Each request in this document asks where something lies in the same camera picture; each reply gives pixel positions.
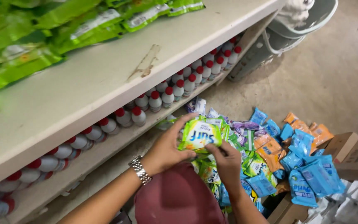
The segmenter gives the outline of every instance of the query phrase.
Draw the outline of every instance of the shelf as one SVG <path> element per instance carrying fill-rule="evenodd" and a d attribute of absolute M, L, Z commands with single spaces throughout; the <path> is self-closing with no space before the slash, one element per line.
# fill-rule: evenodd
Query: shelf
<path fill-rule="evenodd" d="M 0 91 L 0 181 L 281 8 L 284 0 L 204 3 L 204 10 L 159 18 L 120 40 L 73 52 L 66 62 Z M 125 145 L 140 130 L 117 141 Z M 95 164 L 105 159 L 96 156 Z"/>
<path fill-rule="evenodd" d="M 223 75 L 224 73 L 221 73 L 212 82 L 199 86 L 189 98 L 181 99 L 179 102 L 172 104 L 169 109 L 162 108 L 158 113 L 147 111 L 147 121 L 144 126 L 138 127 L 133 125 L 129 128 L 122 128 L 118 135 L 109 136 L 105 142 L 99 143 L 91 150 L 82 153 L 77 159 L 73 160 L 72 164 L 70 164 L 66 170 L 54 174 L 49 180 L 15 193 L 13 197 L 19 199 L 20 205 L 13 213 L 7 216 L 9 222 L 11 224 L 24 223 L 22 222 L 23 219 L 33 212 L 37 212 L 54 198 L 59 196 L 67 186 L 76 182 L 82 176 L 92 172 L 121 149 L 155 126 L 158 122 L 166 118 L 169 114 L 173 113 L 199 93 L 216 83 Z"/>

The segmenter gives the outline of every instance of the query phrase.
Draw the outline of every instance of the wristwatch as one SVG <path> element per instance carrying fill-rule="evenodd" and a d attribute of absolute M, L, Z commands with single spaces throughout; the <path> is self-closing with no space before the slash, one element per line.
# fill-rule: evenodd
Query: wristwatch
<path fill-rule="evenodd" d="M 148 174 L 146 174 L 146 171 L 144 170 L 142 164 L 140 163 L 140 159 L 142 159 L 141 155 L 134 158 L 131 162 L 128 163 L 128 165 L 135 169 L 136 175 L 142 181 L 143 185 L 146 185 L 148 182 L 152 180 L 152 178 L 149 177 Z"/>

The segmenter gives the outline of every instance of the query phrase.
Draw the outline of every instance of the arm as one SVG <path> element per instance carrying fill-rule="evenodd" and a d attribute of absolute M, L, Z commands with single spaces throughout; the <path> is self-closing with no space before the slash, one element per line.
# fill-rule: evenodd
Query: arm
<path fill-rule="evenodd" d="M 258 211 L 241 186 L 241 153 L 223 141 L 220 148 L 206 146 L 215 157 L 218 174 L 229 193 L 229 199 L 238 224 L 269 224 Z"/>
<path fill-rule="evenodd" d="M 193 151 L 178 151 L 176 138 L 184 124 L 197 114 L 182 116 L 154 143 L 140 161 L 149 176 L 163 172 L 173 165 L 195 157 Z M 142 186 L 133 168 L 127 169 L 80 206 L 67 214 L 59 224 L 108 224 L 127 200 Z"/>

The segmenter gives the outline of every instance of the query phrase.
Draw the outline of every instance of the person's right hand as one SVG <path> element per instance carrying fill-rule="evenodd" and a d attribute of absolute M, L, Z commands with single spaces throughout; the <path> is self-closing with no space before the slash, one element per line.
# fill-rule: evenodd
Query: person's right hand
<path fill-rule="evenodd" d="M 236 196 L 243 190 L 240 182 L 241 153 L 226 141 L 218 148 L 208 144 L 205 148 L 212 153 L 216 160 L 218 174 L 229 194 Z"/>

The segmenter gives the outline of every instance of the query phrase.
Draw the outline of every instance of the person's left hand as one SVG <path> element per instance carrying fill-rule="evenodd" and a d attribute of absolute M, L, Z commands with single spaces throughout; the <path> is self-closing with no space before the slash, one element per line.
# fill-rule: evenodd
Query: person's left hand
<path fill-rule="evenodd" d="M 175 164 L 190 158 L 196 157 L 196 153 L 190 150 L 179 151 L 176 139 L 180 136 L 180 130 L 189 120 L 198 116 L 197 113 L 190 113 L 181 116 L 173 126 L 163 133 L 141 159 L 142 166 L 151 177 L 161 173 Z"/>

